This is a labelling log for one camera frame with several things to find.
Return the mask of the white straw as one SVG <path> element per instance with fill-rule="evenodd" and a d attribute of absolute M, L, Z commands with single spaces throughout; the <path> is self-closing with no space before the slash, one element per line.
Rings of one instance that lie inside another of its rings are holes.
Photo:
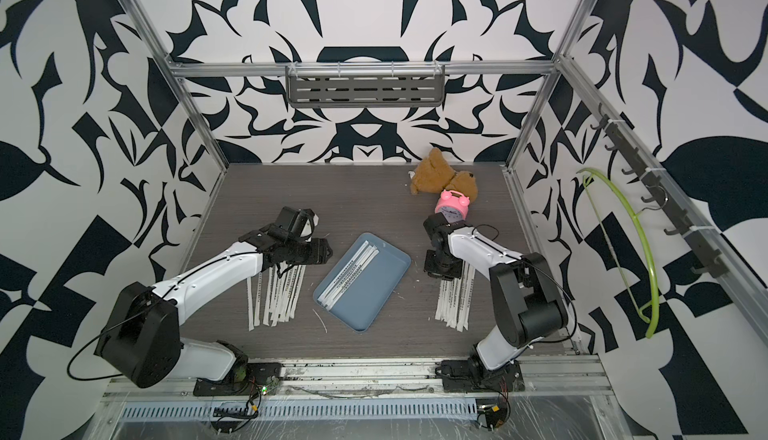
<path fill-rule="evenodd" d="M 326 310 L 331 310 L 335 306 L 342 295 L 362 275 L 363 271 L 378 255 L 378 253 L 379 249 L 370 245 L 365 252 L 358 256 L 348 274 L 338 283 L 333 291 L 325 297 L 323 306 Z"/>
<path fill-rule="evenodd" d="M 363 264 L 377 252 L 378 249 L 366 241 L 337 277 L 330 282 L 324 292 L 320 294 L 318 297 L 320 304 L 322 306 L 330 306 L 335 298 L 340 295 L 342 287 L 351 282 L 358 275 L 358 271 L 363 268 Z"/>

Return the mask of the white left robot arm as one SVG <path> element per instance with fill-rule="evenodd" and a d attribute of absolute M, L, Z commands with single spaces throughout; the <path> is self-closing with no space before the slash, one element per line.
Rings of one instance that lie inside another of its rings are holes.
<path fill-rule="evenodd" d="M 283 208 L 278 218 L 243 234 L 228 248 L 169 280 L 134 282 L 117 296 L 94 353 L 139 388 L 168 378 L 196 378 L 242 386 L 248 360 L 223 341 L 182 337 L 181 326 L 237 283 L 272 267 L 326 263 L 329 242 L 317 238 L 311 209 Z"/>

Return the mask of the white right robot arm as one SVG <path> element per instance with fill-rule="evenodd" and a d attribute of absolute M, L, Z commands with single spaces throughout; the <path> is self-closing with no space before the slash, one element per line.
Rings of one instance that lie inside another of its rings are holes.
<path fill-rule="evenodd" d="M 485 370 L 500 369 L 568 325 L 564 294 L 541 254 L 509 250 L 442 213 L 430 215 L 423 226 L 432 245 L 424 265 L 430 276 L 457 279 L 469 266 L 489 281 L 495 326 L 475 346 L 476 361 Z"/>

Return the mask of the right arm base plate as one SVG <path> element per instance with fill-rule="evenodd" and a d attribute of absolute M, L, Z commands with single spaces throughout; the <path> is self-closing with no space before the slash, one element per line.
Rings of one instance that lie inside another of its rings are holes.
<path fill-rule="evenodd" d="M 488 370 L 475 356 L 466 360 L 443 360 L 436 367 L 435 375 L 442 381 L 443 390 L 449 393 L 509 393 L 526 389 L 520 366 L 514 361 Z"/>

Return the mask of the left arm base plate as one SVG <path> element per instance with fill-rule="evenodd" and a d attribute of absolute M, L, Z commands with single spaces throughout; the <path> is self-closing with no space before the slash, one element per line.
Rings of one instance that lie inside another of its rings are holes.
<path fill-rule="evenodd" d="M 193 395 L 196 397 L 252 395 L 258 390 L 268 391 L 278 385 L 283 364 L 279 362 L 236 363 L 223 380 L 197 379 Z"/>

